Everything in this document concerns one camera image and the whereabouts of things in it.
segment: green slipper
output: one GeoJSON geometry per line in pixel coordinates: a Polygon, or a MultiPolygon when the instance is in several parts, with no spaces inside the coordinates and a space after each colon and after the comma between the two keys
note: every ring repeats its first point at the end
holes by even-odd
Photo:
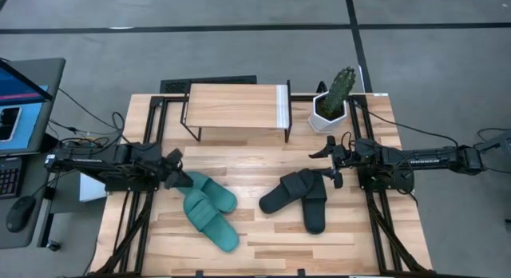
{"type": "Polygon", "coordinates": [[[234,250],[240,243],[236,230],[225,220],[206,194],[192,189],[184,198],[184,214],[218,248],[225,252],[234,250]]]}
{"type": "Polygon", "coordinates": [[[222,185],[216,183],[211,177],[195,171],[186,172],[186,174],[192,178],[193,187],[177,187],[177,190],[181,193],[188,194],[193,189],[199,189],[209,197],[211,202],[221,212],[231,212],[236,208],[238,204],[236,196],[222,185]]]}

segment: slipper strap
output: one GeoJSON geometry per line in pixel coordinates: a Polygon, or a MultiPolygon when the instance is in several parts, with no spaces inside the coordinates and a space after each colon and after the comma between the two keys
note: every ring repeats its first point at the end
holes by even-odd
{"type": "Polygon", "coordinates": [[[305,199],[327,200],[327,191],[321,174],[314,173],[314,186],[312,186],[312,190],[305,196],[305,199]]]}
{"type": "Polygon", "coordinates": [[[192,222],[193,226],[202,232],[202,229],[206,227],[206,225],[213,220],[213,218],[218,215],[220,212],[216,207],[211,203],[211,201],[204,199],[197,203],[197,205],[190,211],[188,214],[189,220],[192,222]]]}
{"type": "Polygon", "coordinates": [[[193,188],[194,189],[202,189],[206,185],[206,182],[211,180],[210,177],[205,176],[202,173],[190,173],[190,174],[191,174],[190,177],[193,180],[193,188]]]}
{"type": "Polygon", "coordinates": [[[307,186],[298,173],[289,173],[282,176],[280,178],[280,183],[282,183],[289,192],[291,199],[304,197],[309,192],[309,189],[307,189],[307,186]]]}

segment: cactus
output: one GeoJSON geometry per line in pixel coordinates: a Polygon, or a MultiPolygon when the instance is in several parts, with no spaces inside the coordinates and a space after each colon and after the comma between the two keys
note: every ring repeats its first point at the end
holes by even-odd
{"type": "Polygon", "coordinates": [[[337,73],[326,97],[319,103],[319,115],[334,120],[343,113],[344,101],[355,83],[355,70],[347,67],[337,73]]]}

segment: gray floor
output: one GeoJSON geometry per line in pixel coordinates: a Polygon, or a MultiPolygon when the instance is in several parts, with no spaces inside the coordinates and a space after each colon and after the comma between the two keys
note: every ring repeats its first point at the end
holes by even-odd
{"type": "MultiPolygon", "coordinates": [[[[511,21],[511,0],[355,0],[355,8],[361,23],[511,21]]],[[[0,12],[0,28],[345,22],[344,0],[8,0],[0,12]]],[[[509,128],[511,29],[361,35],[373,89],[390,94],[398,121],[467,145],[477,142],[480,128],[509,128]]],[[[291,79],[293,91],[310,92],[340,68],[357,66],[349,30],[17,34],[0,35],[0,50],[12,60],[66,58],[61,87],[104,119],[112,111],[125,113],[130,94],[156,92],[161,79],[256,74],[262,83],[291,79]]],[[[63,96],[53,118],[108,131],[63,96]]],[[[448,144],[408,130],[400,134],[405,149],[448,144]]],[[[511,169],[499,153],[486,158],[495,168],[511,169]]],[[[511,176],[418,173],[417,197],[436,270],[509,276],[511,234],[504,219],[511,218],[511,176]]],[[[63,249],[53,253],[33,243],[2,250],[0,276],[81,274],[100,222],[101,209],[58,216],[51,238],[63,249]]]]}

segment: keyboard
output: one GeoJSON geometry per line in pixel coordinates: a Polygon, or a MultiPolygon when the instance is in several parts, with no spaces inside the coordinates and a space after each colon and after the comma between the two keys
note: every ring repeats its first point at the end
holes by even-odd
{"type": "Polygon", "coordinates": [[[0,159],[0,199],[18,197],[22,188],[22,159],[0,159]]]}

